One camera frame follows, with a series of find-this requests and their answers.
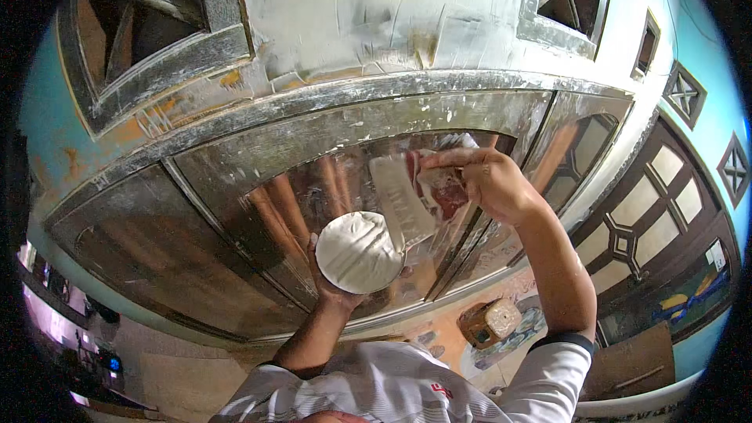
orange paint stain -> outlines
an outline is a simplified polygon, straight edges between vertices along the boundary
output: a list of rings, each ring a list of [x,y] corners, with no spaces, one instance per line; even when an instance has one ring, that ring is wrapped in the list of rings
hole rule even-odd
[[[322,81],[351,79],[353,77],[361,77],[362,75],[362,67],[348,67],[347,69],[306,76],[304,80],[306,84],[316,84]]]
[[[42,190],[46,191],[52,187],[52,177],[50,171],[47,168],[47,164],[42,161],[42,158],[38,155],[34,155],[31,160],[32,171],[36,175],[39,184],[42,185]]]
[[[221,78],[220,85],[225,89],[233,89],[237,86],[243,85],[243,78],[240,76],[240,70],[234,69],[230,71],[230,73]]]
[[[102,146],[111,146],[112,144],[131,145],[134,141],[146,142],[144,131],[138,127],[134,117],[129,117],[121,122],[118,126],[112,128],[105,136],[100,139]]]
[[[66,182],[75,182],[80,179],[80,176],[85,169],[86,165],[81,165],[78,162],[78,150],[72,147],[64,147],[62,151],[68,156],[68,175],[64,177]]]

floor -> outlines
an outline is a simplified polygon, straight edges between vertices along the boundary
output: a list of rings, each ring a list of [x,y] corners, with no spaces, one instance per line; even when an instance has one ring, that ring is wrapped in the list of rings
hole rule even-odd
[[[506,297],[521,311],[522,322],[505,340],[478,351],[457,324],[465,310]],[[512,380],[527,349],[546,333],[535,280],[529,267],[510,272],[473,297],[433,313],[349,336],[350,340],[410,340],[428,349],[478,389],[494,395]],[[205,423],[226,403],[248,372],[268,361],[276,345],[235,351],[180,340],[122,318],[118,326],[96,320],[89,333],[111,343],[123,360],[125,393],[155,406],[165,415],[189,423]]]

cable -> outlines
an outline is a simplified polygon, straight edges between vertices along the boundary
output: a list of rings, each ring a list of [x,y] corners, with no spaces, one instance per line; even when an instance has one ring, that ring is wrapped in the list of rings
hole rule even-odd
[[[665,0],[665,5],[669,9],[669,16],[671,17],[671,28],[674,29],[674,42],[676,43],[676,59],[679,59],[679,35],[676,33],[676,29],[679,26],[678,22],[674,22],[674,13],[671,10],[671,1]],[[670,76],[671,72],[669,71],[668,74],[659,74],[661,77],[667,77]]]
[[[680,5],[681,5],[683,11],[687,14],[687,16],[690,18],[690,20],[692,21],[692,23],[695,25],[695,28],[697,28],[697,31],[699,31],[700,34],[703,35],[703,37],[707,41],[710,41],[710,42],[712,42],[712,43],[714,43],[716,45],[719,44],[718,40],[716,40],[715,38],[711,38],[710,36],[708,36],[707,33],[705,33],[704,31],[702,31],[702,29],[700,28],[699,24],[697,24],[697,22],[695,22],[695,18],[692,16],[692,14],[690,13],[690,11],[687,8],[684,7],[684,4],[686,2],[687,2],[687,0],[682,0],[682,2],[680,3]]]

person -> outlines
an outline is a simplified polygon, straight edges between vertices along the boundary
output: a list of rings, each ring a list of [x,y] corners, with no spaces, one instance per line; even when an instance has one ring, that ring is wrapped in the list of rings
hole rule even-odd
[[[548,334],[522,360],[499,405],[410,343],[360,343],[331,357],[363,296],[325,280],[313,234],[308,254],[317,305],[212,422],[571,421],[592,360],[597,299],[557,215],[512,159],[495,149],[452,149],[421,164],[462,167],[470,200],[514,226],[530,259]]]

decorative vent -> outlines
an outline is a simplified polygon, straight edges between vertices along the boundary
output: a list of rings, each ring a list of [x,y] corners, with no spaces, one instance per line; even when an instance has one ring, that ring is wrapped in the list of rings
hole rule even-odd
[[[726,153],[723,154],[723,158],[718,165],[718,172],[723,179],[723,184],[726,185],[728,196],[736,208],[747,192],[747,186],[750,183],[749,161],[736,133],[731,136],[731,142],[728,143]]]
[[[684,119],[690,129],[695,127],[705,102],[705,89],[679,62],[674,62],[669,80],[663,90],[663,98]]]

